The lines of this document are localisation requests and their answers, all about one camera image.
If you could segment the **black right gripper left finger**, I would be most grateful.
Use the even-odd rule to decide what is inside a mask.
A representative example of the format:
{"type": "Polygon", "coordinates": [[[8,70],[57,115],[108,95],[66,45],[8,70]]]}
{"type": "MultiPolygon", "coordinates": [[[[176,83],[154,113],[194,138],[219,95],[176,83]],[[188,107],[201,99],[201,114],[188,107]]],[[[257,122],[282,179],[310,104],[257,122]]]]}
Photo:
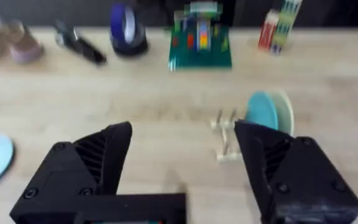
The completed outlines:
{"type": "Polygon", "coordinates": [[[132,137],[125,121],[74,142],[57,142],[10,217],[15,223],[73,223],[81,197],[115,195],[132,137]]]}

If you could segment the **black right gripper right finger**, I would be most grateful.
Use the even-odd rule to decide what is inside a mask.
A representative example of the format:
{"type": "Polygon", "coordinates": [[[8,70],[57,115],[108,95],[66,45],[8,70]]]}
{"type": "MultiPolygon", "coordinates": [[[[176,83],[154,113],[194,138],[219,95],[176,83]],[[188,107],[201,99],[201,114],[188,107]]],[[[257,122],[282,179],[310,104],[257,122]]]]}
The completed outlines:
{"type": "Polygon", "coordinates": [[[313,138],[245,120],[234,131],[262,223],[357,219],[357,195],[313,138]]]}

